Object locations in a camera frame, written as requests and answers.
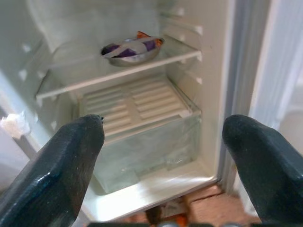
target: crisper drawer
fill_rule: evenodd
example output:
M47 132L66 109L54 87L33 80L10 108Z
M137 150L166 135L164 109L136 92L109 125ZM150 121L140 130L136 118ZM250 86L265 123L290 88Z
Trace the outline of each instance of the crisper drawer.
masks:
M159 169L196 159L201 113L165 76L153 76L84 96L81 115L104 117L105 145L94 176L106 193L134 185Z

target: refrigerator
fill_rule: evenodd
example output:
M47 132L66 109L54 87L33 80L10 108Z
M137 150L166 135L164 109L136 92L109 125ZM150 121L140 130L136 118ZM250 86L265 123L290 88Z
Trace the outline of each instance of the refrigerator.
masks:
M1 113L29 125L15 139L29 158L62 125L104 117L81 208L90 221L212 183L253 213L223 122L241 113L288 135L287 109L301 100L302 13L299 0L2 0ZM100 55L137 31L164 39L155 59L115 67Z

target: refrigerator shelf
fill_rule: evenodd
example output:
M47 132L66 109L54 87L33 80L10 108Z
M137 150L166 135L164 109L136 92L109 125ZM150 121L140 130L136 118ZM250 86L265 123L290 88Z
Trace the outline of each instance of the refrigerator shelf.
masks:
M79 106L80 116L104 117L106 137L171 117L192 115L190 107L164 75L86 94Z
M77 54L89 52L91 46L64 45L63 51L60 51L60 48L56 51L60 55L58 62L53 61L49 65L48 73L36 93L36 99L56 96L185 59L202 59L201 51L169 36L164 39L165 44L154 60L134 67L112 66L95 52L85 58L77 58Z

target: white tissue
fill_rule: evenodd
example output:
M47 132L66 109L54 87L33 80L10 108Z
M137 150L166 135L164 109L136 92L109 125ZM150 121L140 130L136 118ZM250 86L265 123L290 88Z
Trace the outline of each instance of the white tissue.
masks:
M22 135L30 133L30 127L25 120L24 113L9 114L0 121L0 127L6 131L8 135L16 139L20 139Z

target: metal bowl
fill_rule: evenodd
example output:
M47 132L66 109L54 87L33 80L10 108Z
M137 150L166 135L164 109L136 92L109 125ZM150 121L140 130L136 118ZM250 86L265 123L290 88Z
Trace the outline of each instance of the metal bowl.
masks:
M130 56L130 57L123 57L123 58L108 58L109 63L114 65L114 66L119 66L119 67L126 67L126 66L134 66L134 65L139 65L141 63L144 63L146 61L150 61L153 58L155 58L159 51L161 49L160 47L157 47L151 51L148 51L146 53L141 53L138 55Z

